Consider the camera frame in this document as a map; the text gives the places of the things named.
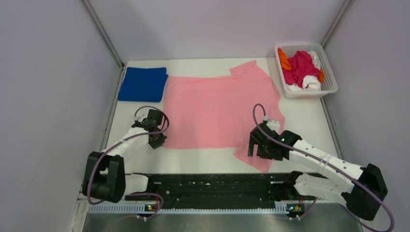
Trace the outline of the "light pink t shirt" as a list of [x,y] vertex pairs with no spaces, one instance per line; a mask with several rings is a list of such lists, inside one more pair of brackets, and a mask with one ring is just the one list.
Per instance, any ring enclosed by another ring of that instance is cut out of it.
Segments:
[[168,78],[163,111],[170,120],[169,149],[234,148],[234,156],[261,172],[272,161],[248,156],[249,135],[263,116],[284,129],[280,92],[256,61],[233,67],[220,77]]

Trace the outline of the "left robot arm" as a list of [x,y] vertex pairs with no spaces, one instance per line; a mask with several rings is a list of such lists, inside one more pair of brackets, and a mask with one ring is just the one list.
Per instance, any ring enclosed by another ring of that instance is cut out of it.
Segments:
[[144,174],[126,174],[126,162],[137,151],[148,145],[157,149],[165,143],[164,132],[170,125],[166,114],[156,107],[149,107],[147,115],[135,116],[127,133],[114,145],[89,154],[82,184],[82,193],[91,205],[102,202],[117,203],[123,197],[137,193],[149,200],[155,187]]

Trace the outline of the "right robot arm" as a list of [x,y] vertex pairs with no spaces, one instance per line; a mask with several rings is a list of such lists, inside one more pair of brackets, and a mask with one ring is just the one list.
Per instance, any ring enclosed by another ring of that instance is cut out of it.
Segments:
[[249,137],[248,156],[268,160],[289,160],[302,164],[320,177],[291,172],[283,192],[289,199],[314,196],[336,202],[353,215],[374,220],[388,189],[379,167],[349,163],[329,155],[309,144],[289,130],[277,134],[264,122],[256,126]]

